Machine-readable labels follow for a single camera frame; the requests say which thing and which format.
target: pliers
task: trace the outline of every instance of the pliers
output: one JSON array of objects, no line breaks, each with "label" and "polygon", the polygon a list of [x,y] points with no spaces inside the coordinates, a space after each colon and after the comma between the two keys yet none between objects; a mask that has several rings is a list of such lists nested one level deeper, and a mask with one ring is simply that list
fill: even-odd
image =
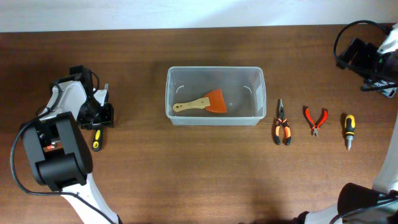
[{"label": "pliers", "polygon": [[287,119],[285,119],[285,109],[284,105],[282,104],[282,100],[279,100],[279,112],[278,112],[278,118],[276,120],[276,128],[275,128],[275,142],[277,145],[280,145],[280,139],[279,139],[279,128],[282,125],[285,129],[286,133],[286,142],[285,145],[288,146],[290,145],[290,142],[292,140],[292,132],[290,131],[289,124],[287,122]]},{"label": "pliers", "polygon": [[312,136],[318,137],[318,130],[321,129],[321,125],[323,125],[323,123],[328,119],[328,110],[322,108],[321,116],[319,117],[318,121],[314,123],[313,119],[311,118],[309,108],[304,106],[304,117],[310,124],[311,130],[313,130]]}]

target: black and yellow screwdriver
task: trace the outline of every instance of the black and yellow screwdriver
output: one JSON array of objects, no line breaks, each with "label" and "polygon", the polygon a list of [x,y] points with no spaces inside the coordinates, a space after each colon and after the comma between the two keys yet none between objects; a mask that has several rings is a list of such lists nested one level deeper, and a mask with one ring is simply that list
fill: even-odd
[{"label": "black and yellow screwdriver", "polygon": [[355,119],[353,115],[347,115],[344,128],[346,130],[347,149],[349,150],[354,139]]}]

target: orange scraper blade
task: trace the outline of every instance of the orange scraper blade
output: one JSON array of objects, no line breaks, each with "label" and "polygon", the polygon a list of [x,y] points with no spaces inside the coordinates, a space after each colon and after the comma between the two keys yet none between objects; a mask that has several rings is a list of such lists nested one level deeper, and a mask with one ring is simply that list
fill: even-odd
[{"label": "orange scraper blade", "polygon": [[226,113],[223,92],[221,92],[221,90],[213,90],[204,97],[208,97],[210,101],[210,106],[206,107],[207,111],[213,113]]}]

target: scraper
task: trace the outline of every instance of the scraper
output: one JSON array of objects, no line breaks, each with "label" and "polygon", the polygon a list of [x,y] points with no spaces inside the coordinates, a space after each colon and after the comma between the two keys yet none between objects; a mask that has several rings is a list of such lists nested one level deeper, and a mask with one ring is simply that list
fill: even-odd
[{"label": "scraper", "polygon": [[175,112],[188,109],[206,109],[213,113],[226,113],[223,93],[221,90],[213,90],[207,93],[203,98],[188,103],[176,103],[173,105],[173,110]]}]

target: white wall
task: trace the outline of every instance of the white wall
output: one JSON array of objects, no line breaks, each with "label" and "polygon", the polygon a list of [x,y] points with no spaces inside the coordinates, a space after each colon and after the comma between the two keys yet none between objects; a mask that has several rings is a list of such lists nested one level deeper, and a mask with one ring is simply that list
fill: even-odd
[{"label": "white wall", "polygon": [[398,22],[398,0],[0,0],[0,32]]}]

